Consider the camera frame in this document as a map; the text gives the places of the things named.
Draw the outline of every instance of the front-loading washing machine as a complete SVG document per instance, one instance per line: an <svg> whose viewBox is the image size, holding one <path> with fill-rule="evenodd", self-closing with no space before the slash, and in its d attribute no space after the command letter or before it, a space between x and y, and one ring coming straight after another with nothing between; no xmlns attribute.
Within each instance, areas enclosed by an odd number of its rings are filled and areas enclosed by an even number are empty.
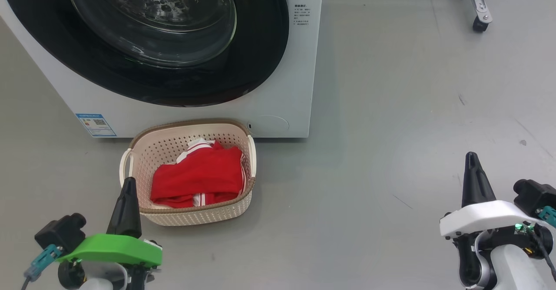
<svg viewBox="0 0 556 290"><path fill-rule="evenodd" d="M94 137L231 118L308 136L322 0L0 0Z"/></svg>

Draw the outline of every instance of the beige basket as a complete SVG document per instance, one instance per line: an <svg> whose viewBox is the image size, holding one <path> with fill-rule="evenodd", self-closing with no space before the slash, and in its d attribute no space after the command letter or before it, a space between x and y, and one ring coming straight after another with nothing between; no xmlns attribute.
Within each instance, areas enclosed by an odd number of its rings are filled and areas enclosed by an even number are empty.
<svg viewBox="0 0 556 290"><path fill-rule="evenodd" d="M204 138L218 140L224 148L237 146L242 150L245 169L245 191L232 201L174 209L154 204L151 200L151 182L156 169L172 163L187 150L187 143ZM255 142L249 131L232 120L199 120L155 126L139 134L123 153L119 164L119 182L123 185L125 167L129 160L129 174L137 181L139 211L151 221L163 226L184 226L213 223L242 215L249 207L257 172Z"/></svg>

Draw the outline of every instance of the instruction label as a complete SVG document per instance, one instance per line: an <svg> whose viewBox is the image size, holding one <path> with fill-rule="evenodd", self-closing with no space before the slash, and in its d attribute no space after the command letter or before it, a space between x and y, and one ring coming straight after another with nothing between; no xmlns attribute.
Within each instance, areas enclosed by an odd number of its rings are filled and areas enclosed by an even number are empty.
<svg viewBox="0 0 556 290"><path fill-rule="evenodd" d="M294 25L309 25L311 9L307 5L294 5Z"/></svg>
<svg viewBox="0 0 556 290"><path fill-rule="evenodd" d="M102 114L76 114L93 137L117 137Z"/></svg>

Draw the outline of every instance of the qr code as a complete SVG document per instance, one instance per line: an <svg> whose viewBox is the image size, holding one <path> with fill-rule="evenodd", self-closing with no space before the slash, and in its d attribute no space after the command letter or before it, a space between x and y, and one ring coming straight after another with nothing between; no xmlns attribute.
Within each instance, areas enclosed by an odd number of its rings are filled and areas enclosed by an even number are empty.
<svg viewBox="0 0 556 290"><path fill-rule="evenodd" d="M95 121L95 124L97 125L106 125L106 122L104 122L104 120L94 119L93 121Z"/></svg>

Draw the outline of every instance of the basket handle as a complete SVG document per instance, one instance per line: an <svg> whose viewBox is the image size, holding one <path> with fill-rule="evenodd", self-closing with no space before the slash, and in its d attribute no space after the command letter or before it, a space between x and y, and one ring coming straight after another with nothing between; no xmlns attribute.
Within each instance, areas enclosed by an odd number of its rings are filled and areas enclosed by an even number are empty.
<svg viewBox="0 0 556 290"><path fill-rule="evenodd" d="M131 176L131 169L133 168L133 154L132 154L132 149L129 148L127 149L123 155L122 155L122 159L119 161L119 186L123 187L123 181L126 178L126 163L127 163L127 159L131 158L130 162L129 162L129 173L128 175Z"/></svg>
<svg viewBox="0 0 556 290"><path fill-rule="evenodd" d="M248 135L247 138L249 139L249 158L251 160L251 177L255 177L257 175L257 152L255 151L255 140L251 135Z"/></svg>

